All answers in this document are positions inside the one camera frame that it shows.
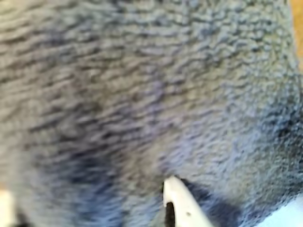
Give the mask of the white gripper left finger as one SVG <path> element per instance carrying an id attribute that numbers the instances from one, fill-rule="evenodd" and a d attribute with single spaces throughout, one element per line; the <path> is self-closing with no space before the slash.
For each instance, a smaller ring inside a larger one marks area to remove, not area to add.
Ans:
<path id="1" fill-rule="evenodd" d="M 0 191 L 0 227 L 14 227 L 17 224 L 15 203 L 7 190 Z"/>

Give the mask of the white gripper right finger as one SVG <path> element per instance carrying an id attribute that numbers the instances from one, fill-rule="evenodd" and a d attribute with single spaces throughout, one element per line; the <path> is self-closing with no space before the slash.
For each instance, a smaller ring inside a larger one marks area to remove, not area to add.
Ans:
<path id="1" fill-rule="evenodd" d="M 166 227 L 212 227 L 185 184 L 175 176 L 163 184 L 164 225 Z"/>

